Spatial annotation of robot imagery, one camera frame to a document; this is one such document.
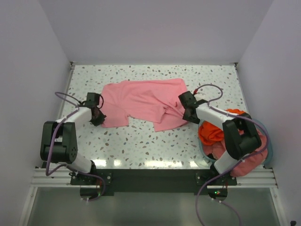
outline gray wall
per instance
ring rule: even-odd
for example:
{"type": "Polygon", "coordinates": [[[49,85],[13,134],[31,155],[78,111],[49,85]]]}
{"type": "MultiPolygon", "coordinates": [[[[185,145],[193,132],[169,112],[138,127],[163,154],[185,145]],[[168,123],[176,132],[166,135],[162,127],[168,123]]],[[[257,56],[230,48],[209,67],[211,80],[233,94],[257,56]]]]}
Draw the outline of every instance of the gray wall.
{"type": "Polygon", "coordinates": [[[238,64],[250,112],[269,129],[290,220],[301,222],[301,1],[274,0],[238,64]]]}
{"type": "Polygon", "coordinates": [[[39,0],[70,61],[238,62],[272,0],[39,0]]]}
{"type": "Polygon", "coordinates": [[[0,1],[0,225],[16,225],[70,64],[36,0],[0,1]]]}

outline orange cloth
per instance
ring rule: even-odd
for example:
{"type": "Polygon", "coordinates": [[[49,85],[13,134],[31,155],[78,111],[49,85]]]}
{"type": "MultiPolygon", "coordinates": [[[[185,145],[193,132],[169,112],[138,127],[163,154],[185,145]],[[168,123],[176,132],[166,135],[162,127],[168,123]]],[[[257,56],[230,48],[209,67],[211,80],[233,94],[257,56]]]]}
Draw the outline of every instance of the orange cloth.
{"type": "MultiPolygon", "coordinates": [[[[228,109],[226,110],[230,113],[242,114],[245,113],[239,109],[228,109]]],[[[212,125],[211,123],[205,121],[198,129],[198,137],[205,145],[213,145],[218,141],[222,141],[224,139],[224,132],[212,125]]]]}

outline speckled white surface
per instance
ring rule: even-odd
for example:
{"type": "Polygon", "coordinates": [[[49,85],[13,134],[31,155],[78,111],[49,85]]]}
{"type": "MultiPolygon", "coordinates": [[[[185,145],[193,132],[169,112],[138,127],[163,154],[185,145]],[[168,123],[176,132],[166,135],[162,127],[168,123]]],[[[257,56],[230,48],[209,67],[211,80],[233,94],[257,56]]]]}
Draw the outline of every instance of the speckled white surface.
{"type": "MultiPolygon", "coordinates": [[[[84,100],[88,92],[101,93],[104,85],[123,80],[184,79],[188,90],[214,83],[224,91],[214,105],[246,111],[235,67],[205,65],[77,65],[68,94],[84,100]]],[[[201,92],[213,98],[218,91],[201,92]]],[[[73,110],[65,104],[63,115],[73,110]]],[[[151,122],[131,118],[127,127],[103,128],[86,123],[77,130],[79,152],[95,161],[98,168],[203,169],[208,165],[198,148],[198,126],[188,123],[178,129],[154,132],[151,122]]]]}

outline pink fabric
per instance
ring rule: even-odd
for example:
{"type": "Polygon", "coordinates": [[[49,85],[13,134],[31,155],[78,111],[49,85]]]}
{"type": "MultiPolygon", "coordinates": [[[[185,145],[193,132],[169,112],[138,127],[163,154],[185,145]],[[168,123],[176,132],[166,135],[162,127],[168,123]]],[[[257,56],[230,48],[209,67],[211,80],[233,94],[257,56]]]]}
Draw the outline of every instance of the pink fabric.
{"type": "Polygon", "coordinates": [[[182,79],[122,81],[104,86],[102,112],[107,116],[103,127],[129,124],[128,117],[151,121],[155,131],[177,128],[183,120],[184,108],[178,96],[187,91],[182,79]]]}
{"type": "MultiPolygon", "coordinates": [[[[257,130],[257,132],[259,133],[259,137],[261,139],[261,147],[263,147],[267,143],[267,138],[259,130],[257,130]]],[[[216,142],[211,146],[203,145],[203,150],[206,155],[212,154],[215,159],[219,159],[226,150],[225,140],[223,139],[222,141],[216,142]]],[[[247,158],[245,162],[240,163],[231,171],[231,176],[242,177],[247,175],[257,166],[259,166],[267,158],[267,155],[268,150],[266,149],[260,154],[247,158]]]]}

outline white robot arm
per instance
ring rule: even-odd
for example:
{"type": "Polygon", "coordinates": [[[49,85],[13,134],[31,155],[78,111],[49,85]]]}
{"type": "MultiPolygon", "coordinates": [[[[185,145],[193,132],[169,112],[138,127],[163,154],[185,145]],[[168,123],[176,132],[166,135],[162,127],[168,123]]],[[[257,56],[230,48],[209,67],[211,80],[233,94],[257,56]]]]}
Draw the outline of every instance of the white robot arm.
{"type": "MultiPolygon", "coordinates": [[[[184,120],[199,124],[202,119],[224,132],[226,151],[211,167],[216,174],[222,174],[231,169],[241,158],[261,146],[260,137],[253,123],[230,117],[227,115],[228,112],[222,109],[218,109],[219,112],[217,112],[208,106],[206,100],[197,99],[189,91],[179,95],[179,99],[185,108],[184,120]],[[238,130],[243,130],[244,133],[240,135],[238,130]]],[[[247,113],[241,116],[251,118],[247,113]]]]}
{"type": "Polygon", "coordinates": [[[94,163],[78,153],[76,130],[89,121],[95,126],[103,123],[106,116],[97,107],[99,98],[99,94],[87,94],[87,100],[78,106],[77,112],[67,118],[60,126],[55,137],[59,138],[60,141],[55,141],[52,150],[50,147],[54,130],[64,118],[44,123],[40,150],[42,160],[47,161],[51,151],[52,163],[66,164],[67,167],[83,173],[93,173],[95,170],[94,163]]]}

